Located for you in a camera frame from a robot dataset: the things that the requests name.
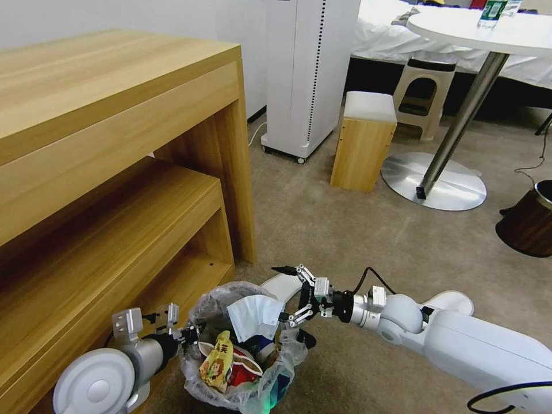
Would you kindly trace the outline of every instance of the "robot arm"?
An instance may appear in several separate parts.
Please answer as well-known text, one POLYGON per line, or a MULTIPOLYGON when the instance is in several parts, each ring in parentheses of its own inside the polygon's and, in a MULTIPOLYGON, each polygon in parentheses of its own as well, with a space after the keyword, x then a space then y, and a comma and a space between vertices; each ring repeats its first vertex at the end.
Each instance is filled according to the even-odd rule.
POLYGON ((552 352, 537 340, 459 312, 420 308, 406 295, 387 297, 379 286, 358 294, 362 281, 353 292, 339 292, 327 278, 314 277, 302 265, 275 269, 295 273, 303 282, 300 310, 287 317, 290 326, 318 311, 323 317, 337 316, 424 355, 437 368, 480 390, 494 390, 489 394, 509 404, 502 413, 514 407, 552 413, 552 352))
POLYGON ((151 378, 176 356, 181 345, 197 343, 200 328, 176 328, 179 308, 170 303, 151 315, 140 308, 112 316, 114 341, 110 348, 87 352, 74 360, 59 378, 53 393, 56 414, 127 414, 150 393, 151 378), (143 338, 143 319, 155 333, 143 338))
MULTIPOLYGON (((487 391, 468 403, 472 411, 486 413, 471 405, 498 395, 509 406, 497 413, 515 407, 533 414, 552 413, 552 352, 537 340, 459 312, 420 307, 402 294, 387 297, 379 286, 359 294, 363 279, 354 291, 340 292, 327 278, 315 277, 303 265, 274 269, 302 283, 299 310, 280 315, 291 327, 317 313, 325 318, 336 316, 341 322, 376 332, 391 344, 410 348, 437 368, 487 391)), ((113 315, 113 348, 90 351, 66 368, 53 395, 57 414, 133 411, 147 398, 150 379, 176 355, 179 346, 198 340, 199 327, 175 328, 175 304, 144 318, 156 324, 156 332, 140 339, 143 317, 139 308, 113 315)))

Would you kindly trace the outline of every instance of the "black cable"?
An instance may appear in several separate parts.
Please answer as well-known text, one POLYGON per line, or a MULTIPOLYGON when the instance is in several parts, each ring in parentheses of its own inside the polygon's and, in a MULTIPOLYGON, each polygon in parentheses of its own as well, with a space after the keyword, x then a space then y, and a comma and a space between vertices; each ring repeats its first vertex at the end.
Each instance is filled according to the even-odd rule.
POLYGON ((532 188, 535 187, 535 180, 533 179, 532 176, 530 176, 529 174, 527 174, 525 171, 527 170, 534 170, 536 168, 539 168, 542 164, 544 164, 545 162, 545 152, 546 152, 546 140, 548 139, 548 131, 550 129, 550 125, 548 125, 545 129, 545 134, 543 135, 543 138, 542 138, 542 151, 540 153, 540 162, 538 163, 538 165, 534 166, 534 167, 523 167, 523 168, 516 168, 514 170, 514 172, 516 173, 520 173, 520 174, 523 174, 525 175, 526 177, 528 177, 530 180, 531 180, 531 183, 532 183, 532 188))
POLYGON ((149 313, 147 315, 142 315, 142 319, 147 320, 151 325, 155 323, 155 320, 157 319, 157 313, 149 313))
POLYGON ((352 291, 353 294, 356 294, 358 290, 362 287, 362 284, 364 283, 364 279, 366 279, 366 275, 368 274, 368 271, 371 271, 378 280, 387 288, 388 291, 390 291, 392 294, 396 294, 393 289, 389 287, 387 283, 385 283, 384 279, 370 266, 364 269, 364 272, 362 273, 361 280, 358 282, 358 285, 355 287, 355 290, 352 291))
POLYGON ((503 408, 498 411, 485 411, 485 410, 473 408, 473 405, 475 403, 478 403, 481 400, 486 400, 487 398, 494 397, 499 394, 504 394, 506 392, 517 391, 517 390, 526 389, 526 388, 543 388, 543 387, 549 387, 549 386, 552 386, 552 381, 525 382, 523 384, 514 384, 514 385, 508 385, 505 387, 493 389, 491 391, 487 391, 487 392, 484 392, 483 394, 479 394, 473 397, 471 400, 467 402, 467 408, 468 410, 477 414, 505 414, 510 412, 516 407, 513 405, 509 405, 506 408, 503 408))
POLYGON ((103 343, 103 347, 104 348, 107 348, 109 343, 111 342, 111 339, 113 338, 113 331, 111 331, 107 337, 107 339, 105 340, 105 342, 103 343))

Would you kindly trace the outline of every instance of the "trash bag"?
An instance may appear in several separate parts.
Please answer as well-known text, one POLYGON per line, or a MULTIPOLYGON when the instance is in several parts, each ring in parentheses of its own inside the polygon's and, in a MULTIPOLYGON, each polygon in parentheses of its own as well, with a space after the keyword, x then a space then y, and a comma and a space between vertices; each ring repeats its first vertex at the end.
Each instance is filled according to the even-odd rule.
MULTIPOLYGON (((267 290, 249 282, 230 282, 218 286, 197 301, 190 310, 189 323, 206 323, 200 340, 215 343, 220 332, 232 331, 227 306, 254 294, 274 297, 267 290)), ((229 386, 224 394, 201 380, 199 368, 203 358, 197 345, 190 346, 181 356, 181 368, 186 377, 184 388, 198 400, 217 407, 243 414, 269 413, 293 381, 294 367, 306 357, 306 346, 297 340, 298 333, 299 329, 283 329, 279 337, 281 349, 274 364, 255 383, 244 382, 237 387, 229 386)))

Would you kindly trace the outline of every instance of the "round table base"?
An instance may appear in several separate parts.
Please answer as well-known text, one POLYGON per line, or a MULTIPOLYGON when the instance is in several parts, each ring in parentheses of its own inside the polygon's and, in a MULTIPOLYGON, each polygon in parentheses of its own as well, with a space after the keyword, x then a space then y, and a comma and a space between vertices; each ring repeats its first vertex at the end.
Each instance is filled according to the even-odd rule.
POLYGON ((416 196, 416 187, 421 183, 433 154, 406 152, 388 157, 381 168, 381 176, 389 187, 407 200, 425 207, 463 211, 481 205, 487 190, 481 178, 472 170, 449 160, 426 200, 416 196))

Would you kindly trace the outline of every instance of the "yellow snack package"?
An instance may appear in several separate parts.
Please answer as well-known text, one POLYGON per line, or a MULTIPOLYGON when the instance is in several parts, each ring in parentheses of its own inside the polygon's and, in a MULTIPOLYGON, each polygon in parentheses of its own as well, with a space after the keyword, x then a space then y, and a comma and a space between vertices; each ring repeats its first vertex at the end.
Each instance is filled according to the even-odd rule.
POLYGON ((230 341, 230 332, 221 332, 213 350, 200 366, 200 377, 204 383, 215 387, 222 393, 226 392, 232 368, 233 352, 234 346, 230 341))

